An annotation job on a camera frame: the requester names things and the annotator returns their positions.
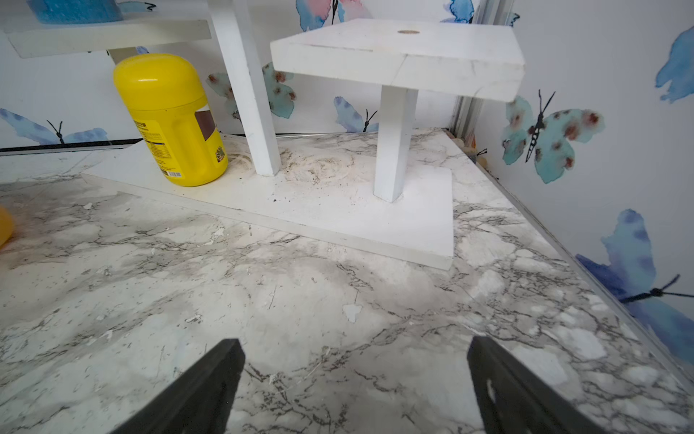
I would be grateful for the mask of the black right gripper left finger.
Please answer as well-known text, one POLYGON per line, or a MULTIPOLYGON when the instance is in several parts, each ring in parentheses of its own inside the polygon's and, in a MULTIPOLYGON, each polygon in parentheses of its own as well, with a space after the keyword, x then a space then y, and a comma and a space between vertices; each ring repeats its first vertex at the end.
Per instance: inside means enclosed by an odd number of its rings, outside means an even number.
POLYGON ((116 433, 223 433, 246 356, 237 339, 224 339, 118 426, 116 433))

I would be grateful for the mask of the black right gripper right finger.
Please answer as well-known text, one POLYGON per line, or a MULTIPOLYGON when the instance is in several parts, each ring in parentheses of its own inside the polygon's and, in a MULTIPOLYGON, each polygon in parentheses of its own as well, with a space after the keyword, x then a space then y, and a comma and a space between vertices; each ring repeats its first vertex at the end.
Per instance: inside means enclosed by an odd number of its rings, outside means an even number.
POLYGON ((605 431, 488 336, 472 339, 467 361, 487 433, 605 431))

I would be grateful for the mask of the yellow plastic storage box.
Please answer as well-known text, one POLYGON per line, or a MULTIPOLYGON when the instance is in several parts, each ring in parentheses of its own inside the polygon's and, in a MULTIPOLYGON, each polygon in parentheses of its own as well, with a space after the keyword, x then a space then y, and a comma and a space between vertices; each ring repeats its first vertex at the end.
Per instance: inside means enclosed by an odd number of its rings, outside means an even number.
POLYGON ((11 239, 14 233, 14 220, 7 209, 0 207, 0 247, 11 239))

